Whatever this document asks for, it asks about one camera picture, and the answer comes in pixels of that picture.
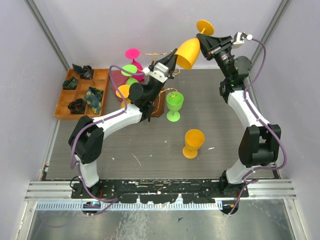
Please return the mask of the gold wire wine glass rack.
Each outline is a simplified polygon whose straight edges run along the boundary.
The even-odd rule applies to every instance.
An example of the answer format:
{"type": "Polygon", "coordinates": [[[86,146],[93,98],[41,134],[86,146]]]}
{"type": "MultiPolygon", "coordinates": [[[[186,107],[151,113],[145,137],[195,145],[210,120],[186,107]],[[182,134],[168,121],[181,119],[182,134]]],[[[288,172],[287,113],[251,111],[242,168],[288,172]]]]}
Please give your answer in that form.
{"type": "MultiPolygon", "coordinates": [[[[155,63],[155,61],[162,59],[163,57],[165,57],[166,55],[168,55],[169,53],[171,53],[173,50],[166,52],[166,53],[146,53],[143,52],[141,50],[140,54],[144,55],[144,56],[152,56],[152,61],[151,63],[155,63]]],[[[175,71],[173,72],[173,76],[174,78],[180,73],[179,69],[175,68],[175,71]]],[[[165,111],[165,92],[167,90],[162,88],[161,91],[158,93],[156,99],[154,100],[153,104],[155,106],[155,109],[153,110],[153,112],[151,113],[151,117],[160,117],[164,111],[165,111]]]]}

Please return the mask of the orange wine glass back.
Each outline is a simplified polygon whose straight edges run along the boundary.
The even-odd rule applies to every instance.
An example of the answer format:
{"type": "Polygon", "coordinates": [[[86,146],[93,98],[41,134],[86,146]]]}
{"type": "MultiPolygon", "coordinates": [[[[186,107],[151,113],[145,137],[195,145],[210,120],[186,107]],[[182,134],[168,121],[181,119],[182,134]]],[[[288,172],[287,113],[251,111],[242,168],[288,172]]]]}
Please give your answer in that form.
{"type": "Polygon", "coordinates": [[[123,84],[118,87],[118,90],[115,91],[115,94],[119,98],[121,103],[123,103],[124,101],[122,97],[124,97],[127,104],[131,102],[129,100],[129,90],[130,90],[130,86],[127,84],[123,84]]]}

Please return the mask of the pink wine glass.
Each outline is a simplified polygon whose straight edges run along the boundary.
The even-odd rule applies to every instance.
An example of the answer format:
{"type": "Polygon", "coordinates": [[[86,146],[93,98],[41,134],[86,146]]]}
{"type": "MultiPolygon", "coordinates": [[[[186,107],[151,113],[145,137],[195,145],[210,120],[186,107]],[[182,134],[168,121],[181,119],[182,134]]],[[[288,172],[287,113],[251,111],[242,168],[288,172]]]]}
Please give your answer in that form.
{"type": "Polygon", "coordinates": [[[137,67],[137,73],[143,70],[142,65],[137,61],[140,51],[137,48],[129,48],[125,51],[125,57],[131,60],[131,64],[137,67]]]}

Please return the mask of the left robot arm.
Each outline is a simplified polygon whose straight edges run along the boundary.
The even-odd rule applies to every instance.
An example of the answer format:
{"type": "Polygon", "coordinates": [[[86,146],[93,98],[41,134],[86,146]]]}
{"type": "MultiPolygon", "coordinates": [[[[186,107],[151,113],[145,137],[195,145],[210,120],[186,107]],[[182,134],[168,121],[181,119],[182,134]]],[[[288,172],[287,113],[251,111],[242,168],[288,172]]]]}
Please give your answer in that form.
{"type": "Polygon", "coordinates": [[[154,102],[165,85],[174,78],[176,69],[176,49],[142,70],[149,78],[146,84],[133,83],[129,87],[130,103],[117,111],[96,118],[83,116],[77,122],[68,144],[71,147],[71,167],[78,166],[82,192],[88,198],[100,193],[97,159],[103,148],[103,141],[109,135],[129,125],[149,120],[154,102]]]}

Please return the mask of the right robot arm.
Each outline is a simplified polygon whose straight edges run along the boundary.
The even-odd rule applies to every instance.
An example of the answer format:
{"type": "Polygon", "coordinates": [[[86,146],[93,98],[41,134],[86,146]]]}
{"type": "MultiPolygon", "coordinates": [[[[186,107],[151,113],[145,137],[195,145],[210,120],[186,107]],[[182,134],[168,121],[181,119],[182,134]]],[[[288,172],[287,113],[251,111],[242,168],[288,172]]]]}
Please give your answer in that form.
{"type": "Polygon", "coordinates": [[[218,182],[218,189],[225,197],[231,197],[244,186],[246,179],[257,170],[270,170],[270,164],[278,159],[281,128],[270,124],[254,106],[245,79],[249,76],[252,62],[246,56],[235,57],[232,48],[253,38],[244,32],[234,37],[213,37],[197,34],[200,51],[208,60],[215,60],[225,79],[220,82],[219,92],[224,101],[238,116],[244,134],[238,148],[238,160],[225,170],[218,182]]]}

